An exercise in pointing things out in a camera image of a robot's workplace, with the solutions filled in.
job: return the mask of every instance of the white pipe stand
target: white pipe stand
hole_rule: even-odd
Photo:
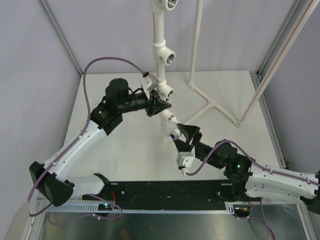
[[[153,57],[156,63],[157,79],[159,85],[157,92],[159,97],[166,101],[174,94],[174,89],[166,81],[166,65],[172,64],[176,54],[166,46],[164,31],[164,11],[171,11],[177,5],[178,0],[150,0],[153,12],[154,42]],[[161,120],[161,137],[164,142],[170,140],[170,129],[168,128],[167,111],[159,113]]]
[[[194,28],[194,40],[193,40],[193,51],[192,51],[192,62],[191,62],[191,72],[190,72],[190,80],[188,83],[189,88],[199,94],[207,101],[207,105],[199,110],[195,115],[189,118],[185,124],[192,123],[196,118],[200,117],[203,113],[208,111],[211,108],[215,108],[219,110],[222,114],[224,114],[228,119],[233,122],[234,125],[237,127],[238,119],[234,117],[230,112],[228,112],[224,107],[222,107],[216,100],[212,97],[205,94],[200,88],[198,88],[194,84],[194,75],[196,70],[196,61],[197,61],[197,53],[198,53],[198,45],[199,45],[199,35],[200,35],[200,28],[201,28],[201,19],[202,19],[202,12],[203,12],[203,5],[204,0],[198,0],[197,9],[196,9],[196,20],[195,20],[195,28]]]

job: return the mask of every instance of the white plastic housing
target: white plastic housing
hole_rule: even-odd
[[[151,10],[154,13],[167,10],[171,11],[177,6],[178,0],[150,0]]]
[[[47,159],[44,162],[44,168],[46,169],[53,160],[70,145],[71,142],[76,138],[79,138],[79,134],[80,132],[55,155]],[[106,132],[103,129],[99,129],[95,122],[90,121],[83,136],[80,137],[78,142],[60,158],[56,165],[49,170],[49,173],[55,173],[56,179],[64,182],[68,178],[71,170],[83,159],[83,156],[99,141],[106,137]]]
[[[257,163],[269,168],[269,166],[263,162],[257,161]],[[270,168],[273,171],[318,182],[315,174],[299,173],[279,167]],[[300,204],[302,203],[300,196],[303,196],[307,199],[314,199],[316,197],[315,190],[318,190],[316,185],[308,184],[305,181],[282,176],[276,173],[270,174],[254,164],[252,164],[250,172],[252,172],[252,176],[250,176],[246,182],[245,188],[246,194],[251,198],[267,198],[276,201],[289,201]]]
[[[98,194],[105,186],[104,182],[96,175],[68,177],[68,181],[74,184],[71,198],[86,194]]]
[[[181,168],[182,175],[186,175],[195,159],[195,147],[191,151],[181,151],[178,153],[176,163]]]
[[[166,46],[166,40],[162,43],[153,43],[153,56],[157,64],[170,65],[176,58],[176,53]]]

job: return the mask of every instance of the white wall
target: white wall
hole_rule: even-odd
[[[319,23],[318,4],[266,89],[290,167],[305,173],[320,170]]]
[[[35,0],[0,7],[0,239],[32,187],[29,165],[55,151],[79,76]]]
[[[128,58],[155,71],[153,16],[149,0],[48,0],[82,70],[94,58]],[[205,0],[197,71],[258,70],[293,0]],[[165,13],[165,39],[176,52],[168,71],[189,71],[196,0],[179,0]],[[134,72],[120,62],[91,72]]]

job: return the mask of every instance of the purple cable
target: purple cable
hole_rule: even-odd
[[[260,208],[261,208],[263,220],[260,219],[260,218],[258,218],[258,217],[255,217],[255,216],[239,217],[236,213],[234,213],[234,216],[235,216],[236,218],[238,218],[238,219],[254,219],[254,220],[258,220],[259,222],[261,222],[261,223],[265,226],[265,228],[266,228],[269,236],[271,237],[271,239],[272,239],[272,240],[276,240],[276,237],[275,237],[274,232],[271,230],[271,228],[269,227],[269,225],[268,225],[268,223],[267,223],[267,221],[266,221],[264,208],[263,208],[263,206],[262,206],[262,199],[263,199],[263,197],[262,197],[261,200],[260,200]]]
[[[208,153],[208,155],[205,157],[205,159],[203,160],[203,162],[201,163],[201,165],[199,166],[199,168],[195,171],[195,172],[192,172],[192,173],[186,173],[186,175],[188,176],[194,176],[196,175],[197,173],[200,172],[200,170],[204,167],[204,165],[208,162],[209,158],[211,157],[211,155],[214,153],[214,151],[220,147],[222,144],[226,144],[226,143],[230,143],[230,144],[233,144],[235,145],[254,165],[256,165],[258,168],[262,169],[262,170],[265,170],[266,172],[270,173],[271,170],[267,167],[264,167],[260,164],[258,164],[256,161],[254,161],[246,152],[245,150],[243,150],[237,143],[235,143],[234,141],[231,141],[231,140],[223,140],[219,143],[217,143],[212,149],[211,151]],[[279,171],[272,171],[272,174],[278,174],[278,175],[281,175],[281,176],[285,176],[285,177],[288,177],[288,178],[292,178],[292,179],[297,179],[297,180],[300,180],[300,181],[303,181],[303,182],[306,182],[306,183],[310,183],[310,184],[313,184],[313,185],[316,185],[318,187],[320,187],[320,183],[318,182],[315,182],[315,181],[309,181],[307,178],[303,178],[303,177],[299,177],[299,176],[294,176],[294,175],[291,175],[291,174],[288,174],[288,173],[284,173],[284,172],[279,172]]]
[[[83,72],[83,92],[84,92],[84,98],[85,98],[85,103],[86,103],[86,107],[87,107],[87,110],[88,110],[88,117],[87,117],[87,120],[86,120],[86,123],[85,123],[85,126],[82,130],[82,132],[80,133],[79,137],[82,136],[83,134],[85,134],[87,128],[88,128],[88,125],[89,125],[89,122],[90,122],[90,114],[91,114],[91,110],[90,110],[90,104],[89,104],[89,98],[88,98],[88,94],[87,94],[87,87],[86,87],[86,75],[87,75],[87,71],[88,71],[88,68],[94,64],[95,62],[98,62],[98,61],[101,61],[101,60],[118,60],[118,61],[122,61],[122,62],[126,62],[130,65],[132,65],[133,67],[135,67],[137,70],[139,70],[139,72],[141,72],[142,74],[145,74],[145,72],[140,68],[138,67],[137,65],[135,65],[133,62],[129,61],[129,60],[126,60],[124,58],[121,58],[121,57],[115,57],[115,56],[105,56],[105,57],[99,57],[99,58],[96,58],[94,60],[92,60],[91,62],[89,62],[89,64],[85,67],[84,69],[84,72]],[[52,161],[52,163],[43,171],[43,173],[39,176],[39,178],[35,181],[30,193],[29,193],[29,196],[27,198],[27,201],[30,203],[31,201],[31,198],[32,198],[32,195],[34,194],[38,184],[40,183],[40,181],[44,178],[44,176],[46,175],[47,172],[49,172],[49,170],[53,167],[54,163],[58,162],[59,159],[64,155],[66,154],[66,152],[68,152],[77,142],[78,142],[79,138],[77,137],[68,147],[65,148],[64,151],[62,151],[56,158],[55,160]],[[37,213],[30,213],[29,212],[29,217],[36,217],[40,214],[42,214],[46,209],[48,209],[52,204],[49,203],[47,206],[44,207],[44,209],[40,210],[39,212]]]
[[[264,221],[263,221],[263,220],[261,220],[261,219],[260,219],[260,218],[258,218],[258,217],[250,216],[250,217],[249,217],[249,219],[258,220],[259,222],[261,222],[262,224],[264,224],[264,225],[265,225]],[[270,235],[270,233],[269,233],[269,235],[270,235],[271,239],[272,239],[272,240],[276,240],[276,236],[275,236],[274,232],[271,230],[271,228],[270,228],[269,226],[267,226],[267,230],[269,230],[269,231],[270,231],[270,233],[271,233],[271,235]]]
[[[50,215],[49,215],[49,216],[47,217],[48,222],[49,222],[50,224],[56,225],[56,226],[66,226],[66,225],[69,225],[69,224],[77,221],[78,219],[82,219],[82,218],[85,218],[85,217],[97,217],[97,218],[99,218],[99,219],[115,220],[115,219],[120,218],[120,217],[124,214],[124,211],[122,210],[122,208],[119,207],[117,204],[115,204],[115,203],[113,203],[113,202],[111,202],[111,201],[107,201],[107,200],[105,200],[105,199],[103,199],[103,198],[101,198],[101,197],[99,197],[99,196],[94,195],[94,194],[88,194],[88,195],[91,196],[91,197],[94,197],[94,198],[96,198],[96,199],[98,199],[98,200],[100,200],[100,201],[102,201],[102,202],[104,202],[104,203],[108,203],[108,204],[116,207],[117,209],[120,210],[120,214],[119,214],[118,216],[114,216],[114,217],[104,217],[104,216],[100,216],[100,215],[93,215],[93,213],[88,213],[88,214],[84,214],[84,215],[78,216],[78,217],[76,217],[76,218],[73,218],[73,219],[71,219],[71,220],[69,220],[69,221],[65,221],[65,222],[53,222],[53,221],[50,220]]]
[[[260,199],[260,208],[261,208],[261,213],[262,213],[262,218],[263,218],[263,222],[264,222],[264,225],[265,225],[265,228],[266,228],[266,230],[268,231],[268,233],[269,233],[269,235],[270,235],[270,237],[272,238],[272,240],[275,240],[275,238],[274,238],[274,233],[272,232],[272,231],[270,231],[270,229],[269,229],[269,225],[268,225],[268,223],[267,223],[267,219],[266,219],[266,216],[265,216],[265,211],[264,211],[264,208],[263,208],[263,206],[262,206],[262,201],[263,201],[263,197]]]

